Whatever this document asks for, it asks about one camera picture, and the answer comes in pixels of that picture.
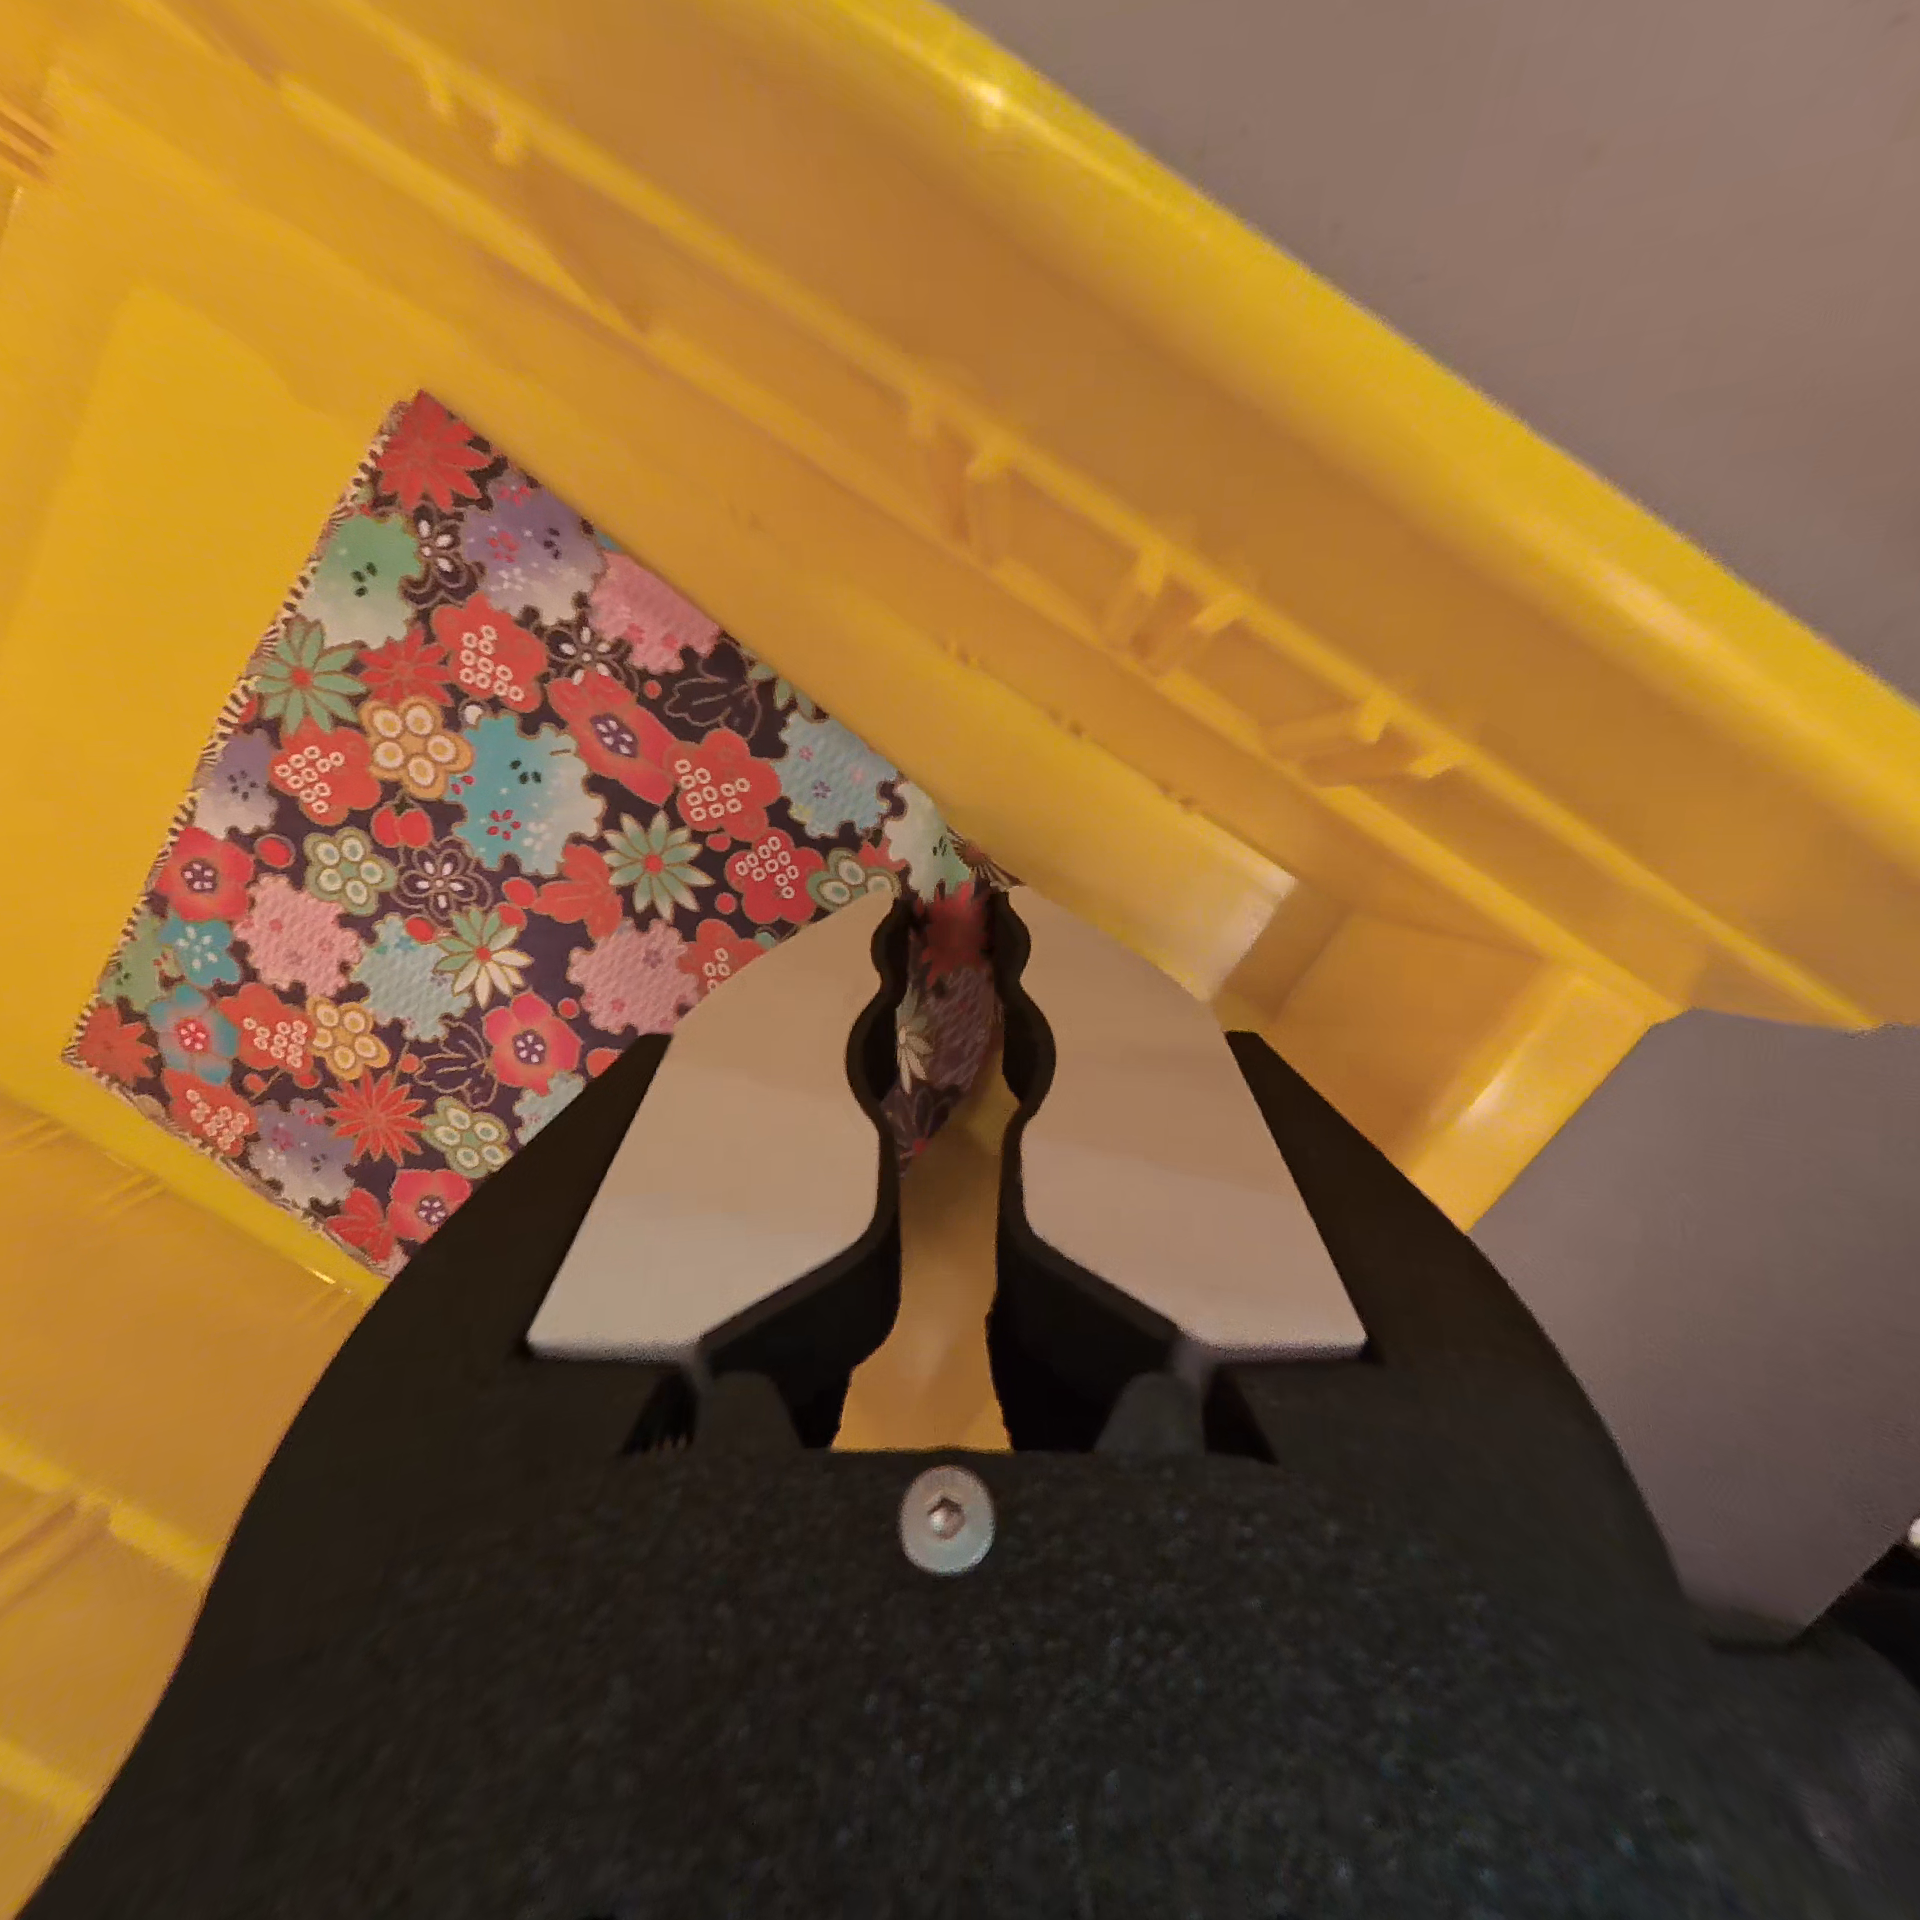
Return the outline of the yellow bin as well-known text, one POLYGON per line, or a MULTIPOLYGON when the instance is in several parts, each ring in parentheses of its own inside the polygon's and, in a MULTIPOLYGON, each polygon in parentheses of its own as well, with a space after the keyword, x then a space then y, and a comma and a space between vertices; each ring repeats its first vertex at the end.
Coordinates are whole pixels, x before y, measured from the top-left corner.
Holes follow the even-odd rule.
POLYGON ((663 573, 974 848, 1302 1066, 1476 1225, 1651 1045, 1915 1037, 1915 705, 936 5, 4 5, 4 1912, 128 1752, 297 1390, 408 1247, 300 1162, 497 1122, 488 1070, 658 937, 535 831, 584 986, 457 965, 418 785, 328 758, 526 703, 542 597, 296 613, 267 740, 179 822, 255 649, 347 562, 478 570, 460 430, 663 573))

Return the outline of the floral origami paper blue back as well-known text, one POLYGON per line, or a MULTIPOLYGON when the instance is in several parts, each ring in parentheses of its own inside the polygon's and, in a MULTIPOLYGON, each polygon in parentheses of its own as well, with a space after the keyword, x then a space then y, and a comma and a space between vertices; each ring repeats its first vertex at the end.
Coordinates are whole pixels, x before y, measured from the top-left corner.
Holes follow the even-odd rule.
POLYGON ((422 390, 230 695, 70 1061, 394 1277, 806 927, 910 908, 912 1161, 999 1034, 1010 886, 936 800, 422 390))

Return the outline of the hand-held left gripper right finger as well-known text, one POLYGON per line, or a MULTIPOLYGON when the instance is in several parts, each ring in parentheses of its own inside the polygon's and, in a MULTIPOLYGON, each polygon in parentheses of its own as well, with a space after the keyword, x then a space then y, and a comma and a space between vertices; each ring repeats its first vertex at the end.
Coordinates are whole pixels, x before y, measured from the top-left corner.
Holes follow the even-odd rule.
POLYGON ((1212 1010, 1020 885, 992 914, 992 1388, 1017 1452, 1095 1452, 1138 1381, 1204 1440, 1235 1366, 1346 1361, 1364 1328, 1212 1010))

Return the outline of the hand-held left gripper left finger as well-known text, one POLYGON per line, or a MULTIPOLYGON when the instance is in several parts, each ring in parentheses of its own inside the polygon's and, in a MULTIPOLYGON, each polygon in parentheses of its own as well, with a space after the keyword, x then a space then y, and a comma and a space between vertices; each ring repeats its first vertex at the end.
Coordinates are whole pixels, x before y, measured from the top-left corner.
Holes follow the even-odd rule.
POLYGON ((552 1279, 538 1360, 638 1361, 707 1393, 766 1381, 830 1449, 900 1310, 884 1113, 905 904, 867 896, 748 965, 674 1029, 552 1279))

